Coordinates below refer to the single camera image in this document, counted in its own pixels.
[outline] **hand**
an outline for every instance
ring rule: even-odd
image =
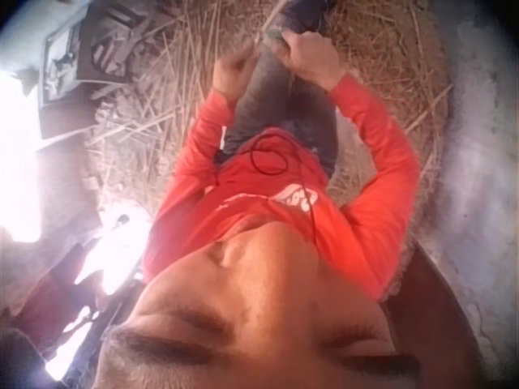
[[[212,87],[229,103],[237,101],[245,94],[259,59],[254,41],[248,40],[238,51],[225,54],[217,60]]]
[[[339,53],[329,38],[324,38],[317,32],[299,35],[283,30],[281,34],[290,50],[284,45],[274,44],[272,51],[287,69],[328,92],[339,84],[346,69],[341,65]]]

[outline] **dry grass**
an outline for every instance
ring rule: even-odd
[[[220,54],[254,36],[275,0],[190,0],[148,34],[134,57],[135,83],[108,94],[88,140],[101,177],[101,206],[132,199],[154,213]],[[407,129],[422,166],[412,228],[434,189],[449,90],[427,0],[339,0],[328,34],[352,74],[373,88]],[[341,155],[329,187],[350,201],[375,172],[354,131],[340,124]]]

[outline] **red long-sleeve shirt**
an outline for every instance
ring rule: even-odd
[[[244,216],[269,214],[293,225],[308,240],[315,238],[323,258],[373,298],[380,298],[398,266],[418,186],[418,162],[397,123],[367,88],[345,76],[330,97],[358,127],[377,168],[352,203],[342,207],[333,203],[325,189],[328,178],[316,156],[281,129],[264,131],[280,136],[259,140],[256,166],[245,152],[251,149],[252,139],[217,168],[213,157],[222,127],[234,119],[235,107],[212,91],[191,128],[152,227],[144,253],[145,279],[219,239]],[[258,167],[284,173],[268,176]]]

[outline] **black cable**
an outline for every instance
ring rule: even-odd
[[[284,156],[281,152],[279,152],[277,150],[272,150],[271,148],[260,148],[259,147],[259,143],[262,140],[269,139],[269,138],[281,138],[281,139],[284,139],[293,148],[294,153],[292,154],[292,156],[298,162],[299,180],[300,180],[299,183],[301,184],[301,186],[303,188],[305,199],[306,199],[306,201],[308,203],[308,207],[310,208],[312,237],[313,237],[314,245],[315,245],[315,247],[317,247],[317,233],[316,233],[316,226],[315,226],[314,208],[313,208],[313,204],[311,203],[311,200],[310,200],[310,198],[308,196],[307,186],[305,184],[305,181],[304,181],[304,178],[303,178],[303,175],[302,175],[302,170],[301,170],[302,161],[301,161],[301,158],[299,157],[299,154],[298,154],[299,146],[294,142],[294,140],[291,139],[290,137],[284,136],[282,134],[261,134],[261,135],[257,136],[254,139],[250,149],[248,149],[248,150],[246,150],[244,152],[240,152],[239,155],[249,154],[249,157],[251,159],[252,167],[258,173],[263,174],[264,176],[276,177],[276,176],[280,176],[280,175],[286,173],[289,170],[289,167],[290,167],[289,160],[287,159],[286,156]],[[277,171],[274,171],[274,172],[273,171],[264,170],[264,169],[260,168],[257,165],[257,163],[256,163],[256,161],[254,159],[255,152],[270,152],[270,153],[273,153],[273,154],[279,156],[279,158],[285,163],[285,166],[283,168],[280,168]],[[218,172],[216,173],[216,175],[217,175],[216,176],[216,183],[217,183],[217,186],[219,186],[220,182],[218,181]]]

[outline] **skin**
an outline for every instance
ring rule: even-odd
[[[291,53],[277,54],[287,67],[337,85],[345,71],[330,41],[284,38]],[[214,88],[236,100],[255,62],[250,43],[224,57]],[[414,360],[395,355],[377,301],[293,226],[252,215],[148,285],[105,337],[96,387],[413,387]]]

